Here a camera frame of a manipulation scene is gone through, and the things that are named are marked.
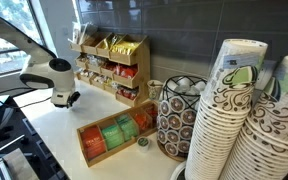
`stack of paper cups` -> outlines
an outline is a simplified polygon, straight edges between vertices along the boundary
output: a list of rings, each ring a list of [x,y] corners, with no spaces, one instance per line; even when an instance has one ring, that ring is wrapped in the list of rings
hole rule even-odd
[[[251,109],[258,68],[267,44],[223,42],[201,94],[185,170],[186,179],[218,179]]]
[[[221,179],[283,179],[287,173],[288,56],[249,113]]]

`decorative canister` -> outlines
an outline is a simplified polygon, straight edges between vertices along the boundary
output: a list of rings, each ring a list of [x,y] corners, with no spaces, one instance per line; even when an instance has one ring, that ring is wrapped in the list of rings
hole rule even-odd
[[[157,118],[157,143],[169,157],[184,161],[188,156],[196,118],[195,105],[206,80],[195,76],[174,76],[162,88]]]

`white countertop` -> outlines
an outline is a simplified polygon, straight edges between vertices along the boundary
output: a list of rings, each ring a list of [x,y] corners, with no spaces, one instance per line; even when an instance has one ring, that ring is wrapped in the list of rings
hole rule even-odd
[[[147,153],[140,152],[133,144],[88,167],[80,149],[77,129],[129,107],[116,101],[113,95],[84,82],[76,81],[76,90],[81,97],[70,109],[56,108],[50,100],[21,109],[72,180],[170,179],[180,162],[162,153],[156,143],[156,133],[149,136],[152,142]],[[18,106],[24,106],[51,94],[51,89],[37,90],[14,100]]]

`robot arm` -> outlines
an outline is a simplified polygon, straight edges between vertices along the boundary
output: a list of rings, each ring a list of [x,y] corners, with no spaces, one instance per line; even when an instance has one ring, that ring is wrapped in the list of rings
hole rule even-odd
[[[56,107],[71,107],[79,98],[75,92],[74,72],[69,62],[36,43],[15,26],[0,18],[0,38],[7,40],[27,55],[20,80],[35,89],[53,88],[51,102]]]

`wall backsplash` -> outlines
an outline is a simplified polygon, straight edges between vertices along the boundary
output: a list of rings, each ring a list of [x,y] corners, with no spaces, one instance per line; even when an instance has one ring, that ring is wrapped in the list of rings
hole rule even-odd
[[[76,0],[81,21],[101,31],[150,38],[151,76],[208,77],[224,39],[269,44],[265,59],[288,55],[288,1]]]

